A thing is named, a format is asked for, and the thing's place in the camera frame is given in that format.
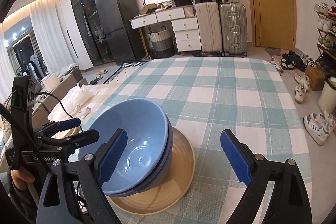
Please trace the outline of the person's left hand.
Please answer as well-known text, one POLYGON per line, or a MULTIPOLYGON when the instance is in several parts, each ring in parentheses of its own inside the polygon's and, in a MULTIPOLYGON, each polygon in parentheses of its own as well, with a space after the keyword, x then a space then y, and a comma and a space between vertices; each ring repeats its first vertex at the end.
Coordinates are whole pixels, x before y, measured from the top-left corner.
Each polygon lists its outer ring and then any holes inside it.
POLYGON ((22 192, 27 191, 27 185, 32 184, 35 181, 34 176, 24 167, 20 167, 16 170, 11 170, 10 173, 15 187, 22 192))

